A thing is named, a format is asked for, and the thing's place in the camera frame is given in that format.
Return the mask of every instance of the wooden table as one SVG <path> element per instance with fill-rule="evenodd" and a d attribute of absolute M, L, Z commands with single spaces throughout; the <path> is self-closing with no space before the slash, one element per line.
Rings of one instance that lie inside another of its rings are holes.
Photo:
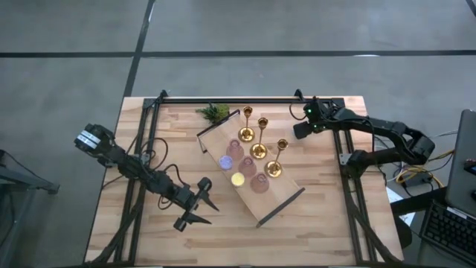
<path fill-rule="evenodd" d="M 346 107 L 358 114 L 367 111 L 360 96 L 344 97 Z M 127 148 L 137 134 L 143 98 L 126 98 L 120 112 L 116 141 Z M 257 229 L 256 219 L 239 198 L 209 154 L 201 152 L 196 134 L 209 123 L 195 113 L 203 104 L 162 104 L 159 111 L 156 137 L 165 138 L 169 155 L 164 166 L 176 163 L 181 178 L 197 191 L 196 183 L 207 176 L 213 181 L 210 198 L 220 212 L 206 205 L 196 211 L 213 225 L 193 224 L 184 232 L 173 228 L 183 211 L 172 205 L 166 211 L 157 208 L 158 195 L 147 193 L 138 241 L 137 265 L 349 265 L 354 264 L 349 224 L 341 187 L 332 133 L 312 134 L 297 140 L 292 132 L 296 120 L 288 105 L 253 105 L 250 123 L 269 119 L 263 143 L 277 153 L 276 140 L 285 138 L 289 147 L 280 157 L 286 172 L 306 190 L 264 226 Z M 230 110 L 244 105 L 230 105 Z M 293 106 L 296 116 L 302 116 L 302 106 Z M 352 131 L 356 149 L 370 150 L 369 134 Z M 163 157 L 164 145 L 157 141 L 154 149 L 156 165 Z M 175 172 L 168 173 L 179 183 Z M 110 169 L 104 182 L 119 173 Z M 104 189 L 94 220 L 86 260 L 94 259 L 117 231 L 122 213 L 126 179 L 120 179 Z M 370 224 L 382 242 L 398 258 L 402 250 L 393 222 L 382 176 L 368 171 L 362 184 L 370 217 Z M 362 252 L 365 256 L 363 232 Z"/>

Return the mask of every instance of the yellow ball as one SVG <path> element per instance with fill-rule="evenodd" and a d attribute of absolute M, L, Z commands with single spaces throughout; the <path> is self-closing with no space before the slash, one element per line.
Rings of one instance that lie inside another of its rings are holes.
<path fill-rule="evenodd" d="M 236 172 L 233 174 L 233 176 L 231 176 L 231 183 L 233 183 L 235 187 L 243 185 L 245 183 L 245 175 L 240 172 Z"/>

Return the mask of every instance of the glass cup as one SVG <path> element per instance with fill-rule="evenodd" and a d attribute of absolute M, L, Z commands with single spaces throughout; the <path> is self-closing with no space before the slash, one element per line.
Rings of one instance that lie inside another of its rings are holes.
<path fill-rule="evenodd" d="M 256 194 L 262 194 L 269 189 L 269 181 L 264 173 L 258 173 L 250 182 L 251 190 Z"/>
<path fill-rule="evenodd" d="M 230 141 L 230 145 L 228 145 L 228 148 L 226 148 L 226 155 L 231 156 L 233 161 L 238 162 L 245 155 L 245 151 L 237 139 L 232 139 Z"/>
<path fill-rule="evenodd" d="M 238 166 L 238 170 L 245 175 L 246 178 L 252 178 L 256 174 L 256 165 L 250 156 L 245 156 Z"/>

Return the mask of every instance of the gold candlestick holder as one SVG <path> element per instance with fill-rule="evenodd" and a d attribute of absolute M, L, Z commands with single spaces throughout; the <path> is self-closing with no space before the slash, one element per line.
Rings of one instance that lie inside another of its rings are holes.
<path fill-rule="evenodd" d="M 270 176 L 271 178 L 276 178 L 281 173 L 283 172 L 283 167 L 281 166 L 281 163 L 279 163 L 277 160 L 280 157 L 280 154 L 283 150 L 285 150 L 288 147 L 288 141 L 282 138 L 281 140 L 277 141 L 277 149 L 279 150 L 277 152 L 276 159 L 274 161 L 270 161 L 266 163 L 265 165 L 265 172 Z"/>
<path fill-rule="evenodd" d="M 257 144 L 253 144 L 250 148 L 250 155 L 253 156 L 255 159 L 263 159 L 268 154 L 268 149 L 266 146 L 261 143 L 261 138 L 263 137 L 263 130 L 268 125 L 268 119 L 260 118 L 258 119 L 258 127 L 260 127 L 260 141 Z"/>
<path fill-rule="evenodd" d="M 240 141 L 250 142 L 254 138 L 254 130 L 248 127 L 248 118 L 250 118 L 252 112 L 253 112 L 253 108 L 249 106 L 243 108 L 243 113 L 245 114 L 245 117 L 246 117 L 246 127 L 243 127 L 238 132 L 238 138 L 240 139 Z"/>

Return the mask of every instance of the keyboard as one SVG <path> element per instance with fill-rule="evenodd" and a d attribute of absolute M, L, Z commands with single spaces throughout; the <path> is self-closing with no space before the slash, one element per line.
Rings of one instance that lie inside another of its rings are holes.
<path fill-rule="evenodd" d="M 433 202 L 425 213 L 420 237 L 463 261 L 476 264 L 476 220 L 459 211 Z"/>

